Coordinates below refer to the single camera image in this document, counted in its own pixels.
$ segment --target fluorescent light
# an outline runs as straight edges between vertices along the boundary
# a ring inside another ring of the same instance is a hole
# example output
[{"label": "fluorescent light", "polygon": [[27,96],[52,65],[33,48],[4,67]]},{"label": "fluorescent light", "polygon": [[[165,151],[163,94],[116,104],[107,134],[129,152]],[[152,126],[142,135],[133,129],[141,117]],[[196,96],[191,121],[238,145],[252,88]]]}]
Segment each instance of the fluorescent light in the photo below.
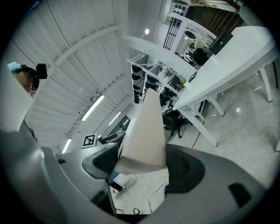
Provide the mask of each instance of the fluorescent light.
[{"label": "fluorescent light", "polygon": [[64,146],[64,149],[62,150],[62,153],[65,153],[66,149],[68,148],[70,142],[71,142],[71,138],[67,140],[66,145]]},{"label": "fluorescent light", "polygon": [[118,114],[116,115],[116,117],[114,117],[114,119],[109,123],[109,126],[117,119],[117,117],[121,114],[121,112],[118,112]]},{"label": "fluorescent light", "polygon": [[260,87],[256,88],[254,91],[256,91],[257,89],[260,89],[261,87],[263,87],[263,86],[260,86]]},{"label": "fluorescent light", "polygon": [[86,112],[86,114],[82,117],[82,121],[85,121],[86,118],[88,118],[88,116],[91,114],[91,112],[97,107],[97,105],[104,99],[104,96],[101,95],[97,101],[95,101],[95,103],[89,108],[89,110]]},{"label": "fluorescent light", "polygon": [[129,119],[127,119],[127,120],[124,122],[124,124],[123,124],[123,125],[125,125],[128,121],[129,121]]}]

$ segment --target white desk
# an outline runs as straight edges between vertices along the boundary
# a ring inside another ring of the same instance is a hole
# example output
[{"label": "white desk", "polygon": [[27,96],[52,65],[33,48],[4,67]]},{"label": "white desk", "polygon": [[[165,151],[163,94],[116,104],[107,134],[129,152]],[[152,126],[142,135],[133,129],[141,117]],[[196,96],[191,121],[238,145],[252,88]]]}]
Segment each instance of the white desk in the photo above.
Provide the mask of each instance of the white desk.
[{"label": "white desk", "polygon": [[261,70],[268,92],[270,87],[263,67],[272,63],[278,54],[275,41],[267,28],[264,27],[238,27],[232,32],[233,37],[217,54],[197,71],[196,78],[191,83],[186,83],[186,88],[174,105],[174,110],[179,110],[193,125],[208,139],[211,145],[216,146],[216,140],[208,130],[183,106],[193,106],[206,99],[214,104],[219,113],[222,108],[211,96],[218,94],[248,76]]}]

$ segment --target black chair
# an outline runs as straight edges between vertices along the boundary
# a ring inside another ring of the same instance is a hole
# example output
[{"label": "black chair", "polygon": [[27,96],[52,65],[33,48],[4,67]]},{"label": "black chair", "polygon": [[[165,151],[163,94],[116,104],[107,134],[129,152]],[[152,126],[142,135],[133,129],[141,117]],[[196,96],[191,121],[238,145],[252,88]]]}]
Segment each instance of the black chair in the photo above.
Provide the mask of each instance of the black chair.
[{"label": "black chair", "polygon": [[171,136],[174,135],[175,130],[178,131],[178,138],[182,138],[182,135],[180,135],[180,129],[183,125],[190,123],[193,125],[187,118],[182,119],[179,118],[180,112],[177,110],[172,110],[166,115],[162,116],[163,124],[165,125],[166,130],[172,129]]},{"label": "black chair", "polygon": [[118,143],[118,145],[120,146],[125,134],[126,133],[124,131],[119,131],[112,135],[108,135],[107,137],[104,137],[104,138],[100,137],[100,138],[98,138],[98,141],[101,144],[107,144],[107,140],[110,140],[110,143]]}]

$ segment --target concrete floor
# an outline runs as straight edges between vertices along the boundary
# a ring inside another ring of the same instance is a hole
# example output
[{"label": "concrete floor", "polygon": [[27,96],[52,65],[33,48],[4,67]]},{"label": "concrete floor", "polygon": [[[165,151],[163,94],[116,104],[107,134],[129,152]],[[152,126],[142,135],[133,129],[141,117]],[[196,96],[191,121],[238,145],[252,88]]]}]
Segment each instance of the concrete floor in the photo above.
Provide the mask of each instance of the concrete floor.
[{"label": "concrete floor", "polygon": [[[280,155],[274,151],[280,139],[280,96],[275,88],[272,65],[266,67],[266,72],[272,102],[267,102],[261,76],[252,75],[218,95],[224,116],[220,116],[212,104],[206,104],[205,120],[201,122],[217,140],[217,147],[212,147],[189,124],[181,128],[181,139],[175,132],[168,143],[228,158],[269,188],[280,164]],[[135,207],[150,214],[163,202],[167,184],[167,169],[137,175],[132,186],[112,194],[115,207],[124,214],[132,214]]]}]

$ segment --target window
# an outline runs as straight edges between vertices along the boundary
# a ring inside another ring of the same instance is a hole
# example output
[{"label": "window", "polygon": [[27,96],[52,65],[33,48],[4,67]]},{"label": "window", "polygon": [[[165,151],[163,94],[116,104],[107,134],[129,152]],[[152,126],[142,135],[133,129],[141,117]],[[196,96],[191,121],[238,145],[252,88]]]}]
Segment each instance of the window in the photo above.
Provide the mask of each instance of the window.
[{"label": "window", "polygon": [[112,135],[113,133],[116,133],[116,132],[120,131],[120,130],[121,130],[121,128],[120,128],[120,125],[121,125],[121,124],[122,124],[122,125],[124,126],[124,128],[125,128],[124,131],[126,131],[128,125],[129,125],[129,123],[130,123],[130,119],[129,119],[127,116],[125,116],[125,117],[120,121],[120,123],[118,123],[118,124],[116,125],[116,127],[113,129],[113,131],[110,133],[110,135]]}]

